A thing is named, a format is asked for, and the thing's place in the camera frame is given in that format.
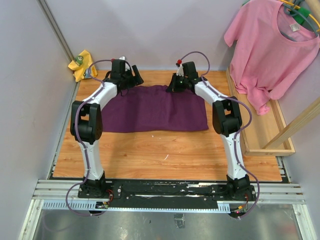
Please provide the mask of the purple surgical wrap cloth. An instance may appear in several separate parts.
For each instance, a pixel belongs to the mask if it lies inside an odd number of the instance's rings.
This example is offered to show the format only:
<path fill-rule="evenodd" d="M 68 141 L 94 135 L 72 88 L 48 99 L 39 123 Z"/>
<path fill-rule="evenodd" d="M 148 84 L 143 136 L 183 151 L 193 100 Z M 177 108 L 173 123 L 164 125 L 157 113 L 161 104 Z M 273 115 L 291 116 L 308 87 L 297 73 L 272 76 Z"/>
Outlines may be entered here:
<path fill-rule="evenodd" d="M 196 132 L 208 130 L 205 101 L 190 90 L 137 86 L 118 94 L 102 109 L 104 132 Z"/>

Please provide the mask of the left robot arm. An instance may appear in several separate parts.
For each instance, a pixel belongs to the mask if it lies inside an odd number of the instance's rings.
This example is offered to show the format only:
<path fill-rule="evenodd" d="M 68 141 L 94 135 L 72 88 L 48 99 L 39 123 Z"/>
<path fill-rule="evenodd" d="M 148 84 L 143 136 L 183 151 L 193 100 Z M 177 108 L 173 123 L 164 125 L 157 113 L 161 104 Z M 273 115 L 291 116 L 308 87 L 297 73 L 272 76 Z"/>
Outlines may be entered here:
<path fill-rule="evenodd" d="M 89 77 L 100 82 L 100 85 L 90 96 L 71 105 L 70 133 L 80 146 L 84 162 L 83 180 L 76 184 L 79 198 L 103 198 L 111 192 L 107 187 L 99 150 L 103 133 L 102 110 L 123 90 L 144 82 L 137 66 L 131 66 L 124 57 L 97 62 L 110 62 L 111 70 L 100 80 L 93 77 L 91 67 L 88 67 Z"/>

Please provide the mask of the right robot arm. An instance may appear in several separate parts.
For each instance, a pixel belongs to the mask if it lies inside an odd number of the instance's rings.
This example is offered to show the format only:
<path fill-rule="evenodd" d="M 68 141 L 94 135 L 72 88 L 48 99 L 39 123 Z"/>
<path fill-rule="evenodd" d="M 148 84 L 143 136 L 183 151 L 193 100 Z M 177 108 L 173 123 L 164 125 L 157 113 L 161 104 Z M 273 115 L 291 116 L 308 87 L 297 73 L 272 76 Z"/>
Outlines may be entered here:
<path fill-rule="evenodd" d="M 178 70 L 172 75 L 166 91 L 179 93 L 190 90 L 211 104 L 213 129 L 222 139 L 227 159 L 227 184 L 222 193 L 232 200 L 238 200 L 246 195 L 250 187 L 238 133 L 242 126 L 239 101 L 222 94 L 205 77 L 199 76 L 194 62 L 183 63 L 179 59 L 176 65 Z"/>

